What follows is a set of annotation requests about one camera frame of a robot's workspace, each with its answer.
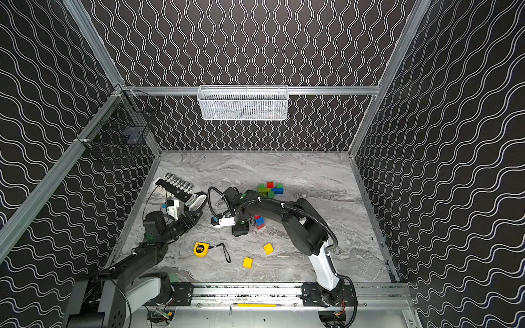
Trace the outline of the yellow small lego brick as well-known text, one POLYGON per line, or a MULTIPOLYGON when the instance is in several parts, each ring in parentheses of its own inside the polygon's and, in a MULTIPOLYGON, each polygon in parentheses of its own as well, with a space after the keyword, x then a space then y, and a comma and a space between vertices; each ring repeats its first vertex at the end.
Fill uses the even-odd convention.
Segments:
POLYGON ((274 252, 274 248, 271 243, 267 243, 263 246, 263 249, 265 251, 266 255, 272 254, 274 252))

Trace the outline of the lime green long lego brick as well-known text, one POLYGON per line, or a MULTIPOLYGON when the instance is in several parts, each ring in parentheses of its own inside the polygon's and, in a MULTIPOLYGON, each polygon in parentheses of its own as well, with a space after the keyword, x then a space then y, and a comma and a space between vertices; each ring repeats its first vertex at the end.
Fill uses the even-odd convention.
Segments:
POLYGON ((275 198, 275 192, 272 189, 263 188, 258 193, 267 198, 275 198))

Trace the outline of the yellow lego brick front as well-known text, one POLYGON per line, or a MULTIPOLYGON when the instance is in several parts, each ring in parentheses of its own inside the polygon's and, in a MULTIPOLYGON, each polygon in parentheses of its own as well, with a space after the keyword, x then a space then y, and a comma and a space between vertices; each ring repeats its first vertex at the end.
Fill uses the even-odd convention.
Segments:
POLYGON ((247 269, 251 269, 252 265, 253 265, 253 259, 252 258, 245 257, 243 259, 243 267, 245 267, 247 269))

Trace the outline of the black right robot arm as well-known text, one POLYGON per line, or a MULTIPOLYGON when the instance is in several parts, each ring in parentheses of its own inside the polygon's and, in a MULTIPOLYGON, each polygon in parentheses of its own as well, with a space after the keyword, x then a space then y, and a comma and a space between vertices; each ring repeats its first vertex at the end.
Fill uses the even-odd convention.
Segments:
POLYGON ((234 187, 225 191, 209 187, 206 194, 212 221, 232 219, 233 236, 248 234, 256 216, 284 227, 291 243, 309 258, 316 274, 317 283, 302 295, 306 306, 358 306, 354 283, 337 272, 330 254, 339 245, 338 239, 309 201, 281 201, 254 190, 242 193, 234 187))

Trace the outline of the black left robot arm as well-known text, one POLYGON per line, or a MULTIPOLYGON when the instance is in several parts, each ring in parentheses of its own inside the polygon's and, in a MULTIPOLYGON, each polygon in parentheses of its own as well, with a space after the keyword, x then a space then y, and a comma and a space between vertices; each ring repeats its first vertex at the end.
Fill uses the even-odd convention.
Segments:
POLYGON ((169 245, 196 226, 202 214, 201 210, 189 210, 178 217, 160 210, 147 214, 144 239, 130 255, 108 269, 75 280, 62 326, 130 327, 133 313, 149 301, 171 300, 173 292, 166 274, 128 287, 158 265, 169 245))

